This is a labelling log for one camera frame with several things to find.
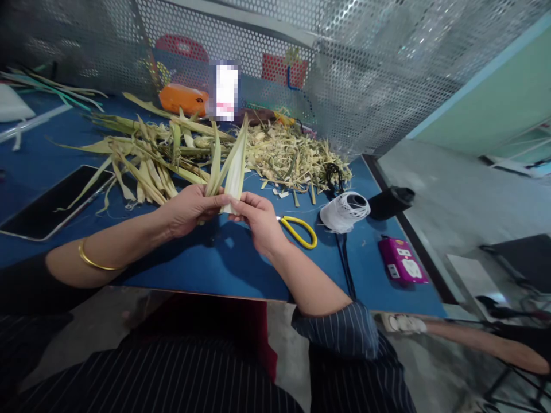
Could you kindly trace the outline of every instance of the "bracelet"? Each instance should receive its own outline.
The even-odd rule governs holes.
[[[117,270],[122,270],[123,268],[126,268],[126,267],[109,268],[109,267],[103,267],[101,265],[96,264],[95,262],[90,260],[90,258],[88,258],[84,253],[84,241],[86,241],[86,239],[83,239],[79,244],[79,254],[80,254],[80,257],[82,258],[82,261],[87,263],[89,266],[96,267],[96,268],[99,268],[100,270],[105,270],[105,271],[117,271]]]

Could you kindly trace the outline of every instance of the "black phone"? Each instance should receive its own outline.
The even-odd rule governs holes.
[[[71,208],[66,208],[82,192],[98,168],[82,165],[55,186],[0,225],[0,233],[31,241],[46,241],[88,205],[115,178],[102,171],[99,178]]]

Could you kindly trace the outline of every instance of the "perforated metal sheet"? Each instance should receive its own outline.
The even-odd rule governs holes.
[[[58,62],[57,80],[156,100],[241,60],[243,97],[314,125],[342,153],[382,155],[550,9],[547,0],[225,0],[318,36],[293,44],[160,0],[8,0],[2,60]]]

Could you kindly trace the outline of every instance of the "scissors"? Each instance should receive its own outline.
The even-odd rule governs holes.
[[[276,218],[279,222],[281,222],[285,226],[285,228],[287,228],[289,230],[291,235],[293,235],[297,239],[297,241],[302,244],[302,246],[304,248],[307,248],[309,250],[312,250],[312,249],[316,248],[317,236],[316,236],[316,233],[314,232],[314,230],[312,229],[312,227],[310,225],[308,225],[306,222],[302,221],[301,219],[295,218],[295,217],[290,217],[290,216],[279,217],[278,216]],[[310,233],[310,237],[312,238],[312,244],[308,244],[305,240],[303,240],[301,238],[301,236],[299,234],[297,234],[297,232],[293,229],[293,227],[291,227],[291,224],[289,224],[288,221],[300,224],[304,228],[306,228],[306,230]]]

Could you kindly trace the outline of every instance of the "person's left hand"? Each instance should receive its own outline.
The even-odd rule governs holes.
[[[178,196],[158,208],[154,214],[164,222],[172,238],[181,238],[189,234],[199,221],[208,221],[220,212],[220,207],[228,205],[230,195],[206,197],[206,185],[194,184],[186,186]]]

